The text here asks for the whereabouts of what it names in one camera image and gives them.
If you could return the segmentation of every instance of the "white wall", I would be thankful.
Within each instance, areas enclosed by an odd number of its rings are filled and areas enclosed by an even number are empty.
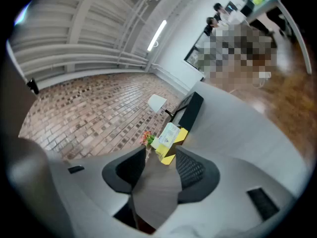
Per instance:
[[[202,78],[202,73],[184,61],[186,55],[206,26],[206,18],[214,16],[213,5],[216,2],[226,6],[230,0],[197,0],[190,5],[188,12],[178,20],[155,63],[182,81],[189,89]]]

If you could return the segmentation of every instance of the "fluorescent light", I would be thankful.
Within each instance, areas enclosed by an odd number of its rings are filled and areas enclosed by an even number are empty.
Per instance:
[[[27,6],[25,6],[23,8],[23,10],[19,13],[19,15],[16,17],[16,20],[14,22],[14,25],[21,23],[24,20],[24,16],[26,14],[26,10],[29,7],[30,4],[28,4]]]
[[[166,20],[163,20],[162,24],[159,26],[157,32],[155,33],[149,47],[148,47],[148,51],[151,51],[153,46],[154,46],[154,43],[157,41],[159,35],[161,34],[161,32],[163,31],[163,28],[164,26],[166,25],[167,21]]]

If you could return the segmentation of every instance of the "black hair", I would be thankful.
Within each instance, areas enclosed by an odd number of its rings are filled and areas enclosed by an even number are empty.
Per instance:
[[[213,20],[213,17],[208,17],[206,19],[206,23],[207,23],[208,26],[212,25],[212,20]]]
[[[219,9],[220,9],[221,7],[222,7],[221,4],[215,3],[214,6],[213,6],[213,9],[214,9],[215,11],[219,11]]]

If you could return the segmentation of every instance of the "white ceiling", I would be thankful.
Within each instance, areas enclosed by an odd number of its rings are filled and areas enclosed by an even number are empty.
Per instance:
[[[98,68],[145,68],[157,28],[184,0],[32,0],[9,39],[26,75],[41,80]]]

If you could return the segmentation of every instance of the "ceiling beam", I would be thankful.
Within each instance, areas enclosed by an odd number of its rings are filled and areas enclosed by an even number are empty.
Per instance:
[[[90,9],[90,6],[93,4],[94,0],[80,0],[78,3],[76,12],[72,19],[71,27],[69,28],[67,43],[68,44],[77,44],[80,36],[82,26],[85,22],[85,18]],[[66,72],[74,72],[75,65],[70,64],[65,68]]]

